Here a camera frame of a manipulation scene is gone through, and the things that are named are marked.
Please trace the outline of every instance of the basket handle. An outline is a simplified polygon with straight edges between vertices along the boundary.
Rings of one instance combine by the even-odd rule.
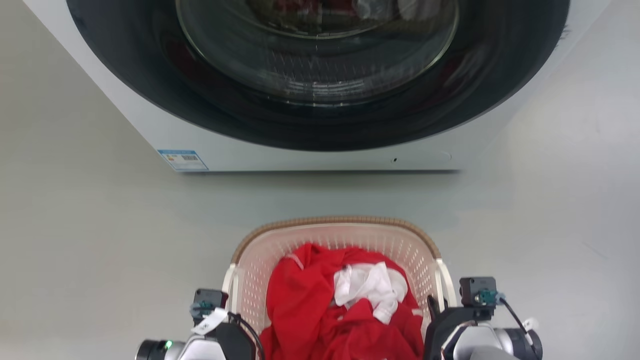
[[[227,311],[232,313],[237,312],[237,299],[238,299],[238,271],[236,264],[229,265],[227,272],[225,273],[225,279],[222,282],[222,291],[229,295],[227,300]]]
[[[438,264],[438,269],[436,270],[436,287],[438,288],[438,305],[440,306],[440,310],[444,310],[444,291],[442,289],[442,281],[444,281],[444,290],[447,292],[447,301],[449,302],[449,306],[457,306],[458,299],[456,296],[456,290],[453,286],[453,281],[451,280],[451,274],[449,273],[449,269],[447,265],[444,264],[442,258],[436,259],[436,264]]]

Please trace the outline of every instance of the white plastic basket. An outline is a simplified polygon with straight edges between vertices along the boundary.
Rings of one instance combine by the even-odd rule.
[[[376,217],[321,217],[277,222],[256,229],[238,246],[222,290],[229,294],[227,310],[239,313],[260,333],[271,322],[265,299],[269,277],[279,260],[305,243],[329,249],[356,246],[377,251],[401,266],[423,310],[428,326],[428,297],[455,306],[456,293],[447,267],[433,240],[404,220]]]

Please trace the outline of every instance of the black cable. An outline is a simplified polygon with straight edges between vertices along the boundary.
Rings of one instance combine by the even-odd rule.
[[[524,332],[524,335],[526,337],[529,334],[529,331],[527,331],[527,329],[524,328],[524,325],[522,325],[522,322],[520,321],[520,318],[518,317],[518,315],[516,315],[516,312],[513,311],[513,309],[507,302],[507,300],[504,300],[504,298],[500,298],[500,302],[507,308],[507,310],[509,310],[509,312],[511,313],[511,316],[513,316],[513,318],[516,320],[516,322],[518,323],[518,326],[520,326],[520,329],[522,330],[522,332]],[[540,356],[538,356],[538,353],[536,352],[536,347],[533,346],[533,344],[529,344],[529,346],[531,347],[531,350],[533,350],[533,354],[536,356],[536,358],[538,360],[542,360],[540,359]]]
[[[255,344],[258,346],[258,351],[260,352],[260,359],[261,360],[266,360],[267,357],[266,357],[266,355],[264,353],[264,347],[262,347],[262,343],[260,342],[260,336],[258,336],[258,333],[255,332],[255,329],[253,327],[251,327],[251,325],[249,325],[249,323],[246,322],[246,320],[244,320],[242,318],[242,316],[240,316],[239,314],[229,313],[228,315],[230,317],[232,317],[233,319],[235,319],[236,321],[238,321],[239,323],[243,324],[244,327],[246,327],[247,330],[249,330],[249,332],[251,333],[251,335],[255,339]]]

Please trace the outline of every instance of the washing machine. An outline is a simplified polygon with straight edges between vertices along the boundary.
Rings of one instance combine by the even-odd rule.
[[[463,169],[608,2],[25,0],[179,172]]]

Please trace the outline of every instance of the door glass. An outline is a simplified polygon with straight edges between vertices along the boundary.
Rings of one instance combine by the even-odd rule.
[[[456,0],[176,0],[211,66],[284,102],[363,103],[433,66],[458,25]]]

